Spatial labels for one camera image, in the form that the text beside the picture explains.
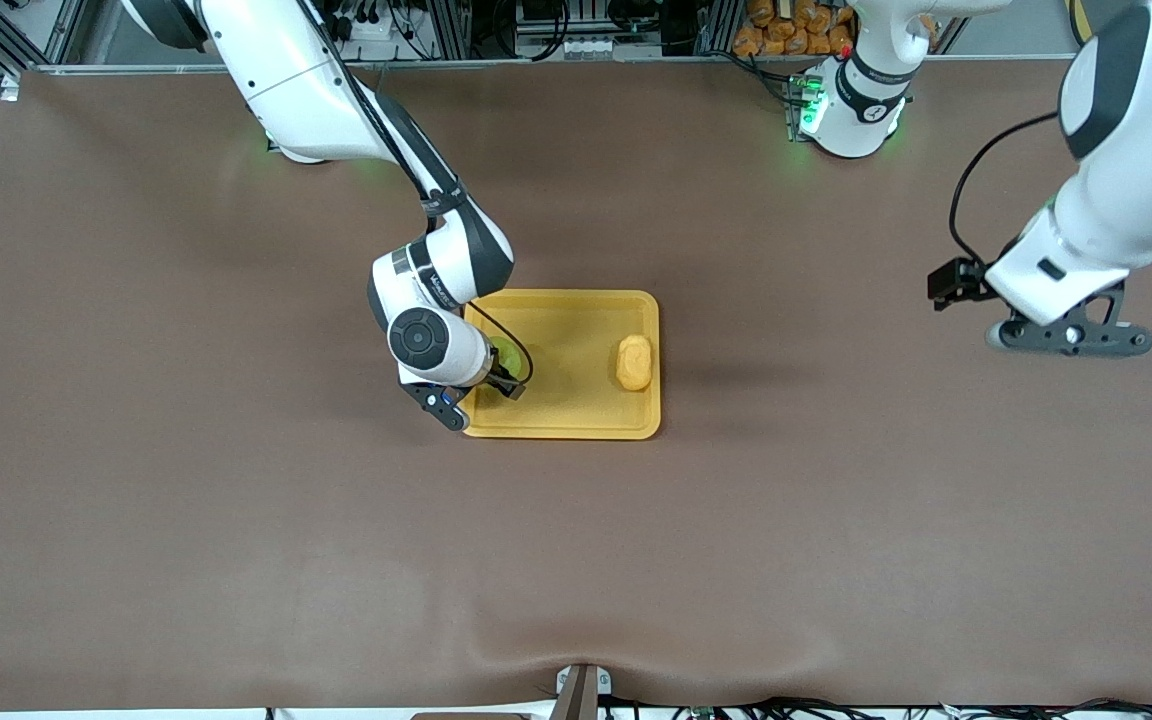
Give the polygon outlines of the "brown table mat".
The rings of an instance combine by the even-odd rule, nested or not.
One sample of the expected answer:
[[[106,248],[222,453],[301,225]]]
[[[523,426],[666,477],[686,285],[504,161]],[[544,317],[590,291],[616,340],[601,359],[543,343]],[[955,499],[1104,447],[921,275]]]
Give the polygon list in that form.
[[[495,705],[579,661],[645,703],[1152,703],[1152,351],[935,313],[952,188],[1056,61],[937,61],[877,156],[727,63],[379,77],[517,288],[652,293],[639,442],[454,434],[366,281],[424,219],[271,154],[228,76],[0,101],[0,711]],[[1152,329],[1152,266],[1123,314]]]

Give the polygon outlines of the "yellow plastic tray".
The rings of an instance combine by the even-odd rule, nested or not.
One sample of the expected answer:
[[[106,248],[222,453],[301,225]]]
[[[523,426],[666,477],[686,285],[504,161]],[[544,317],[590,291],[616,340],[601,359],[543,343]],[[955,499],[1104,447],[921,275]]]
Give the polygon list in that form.
[[[517,400],[488,386],[461,402],[467,435],[498,439],[647,439],[659,429],[660,314],[641,290],[502,290],[468,306],[467,323],[488,338],[505,327],[536,369]],[[641,389],[617,379],[626,338],[646,341]]]

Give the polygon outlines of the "yellow-brown potato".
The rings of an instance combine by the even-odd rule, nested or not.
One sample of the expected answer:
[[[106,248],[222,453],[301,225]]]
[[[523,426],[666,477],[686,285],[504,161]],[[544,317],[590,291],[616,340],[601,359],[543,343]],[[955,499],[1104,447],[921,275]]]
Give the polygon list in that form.
[[[644,391],[654,378],[653,346],[644,334],[627,334],[617,343],[614,377],[622,389]]]

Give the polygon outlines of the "aluminium frame rail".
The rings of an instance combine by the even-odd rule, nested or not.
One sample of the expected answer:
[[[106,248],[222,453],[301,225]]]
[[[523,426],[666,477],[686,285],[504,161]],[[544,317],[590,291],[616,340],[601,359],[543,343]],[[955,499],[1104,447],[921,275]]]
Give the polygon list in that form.
[[[931,55],[922,67],[929,69],[937,61],[1056,61],[1068,63],[1071,53],[1026,55]],[[612,65],[712,65],[721,56],[616,56]],[[494,67],[532,67],[526,60],[460,60],[460,61],[347,61],[347,67],[358,70],[476,70]],[[37,65],[33,73],[46,76],[187,76],[187,74],[217,74],[227,71],[221,63],[170,65]]]

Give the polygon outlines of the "metal table clamp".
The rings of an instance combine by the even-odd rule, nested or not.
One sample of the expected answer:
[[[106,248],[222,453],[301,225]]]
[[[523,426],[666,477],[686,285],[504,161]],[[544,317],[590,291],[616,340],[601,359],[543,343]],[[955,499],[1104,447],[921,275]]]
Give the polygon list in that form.
[[[558,670],[558,698],[550,720],[600,720],[600,698],[611,696],[609,670],[591,664],[573,664]]]

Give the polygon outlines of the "orange bag of snacks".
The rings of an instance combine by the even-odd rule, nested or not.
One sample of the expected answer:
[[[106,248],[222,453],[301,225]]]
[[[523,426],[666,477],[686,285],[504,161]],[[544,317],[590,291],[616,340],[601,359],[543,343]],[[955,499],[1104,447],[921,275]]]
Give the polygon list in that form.
[[[847,56],[859,31],[850,5],[826,0],[744,0],[732,54]]]

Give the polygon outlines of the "white power strip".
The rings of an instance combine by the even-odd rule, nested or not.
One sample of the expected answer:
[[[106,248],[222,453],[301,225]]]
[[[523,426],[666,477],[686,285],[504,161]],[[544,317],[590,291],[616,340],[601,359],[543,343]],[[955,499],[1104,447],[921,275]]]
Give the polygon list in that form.
[[[388,41],[394,22],[387,0],[320,0],[326,28],[338,44]]]

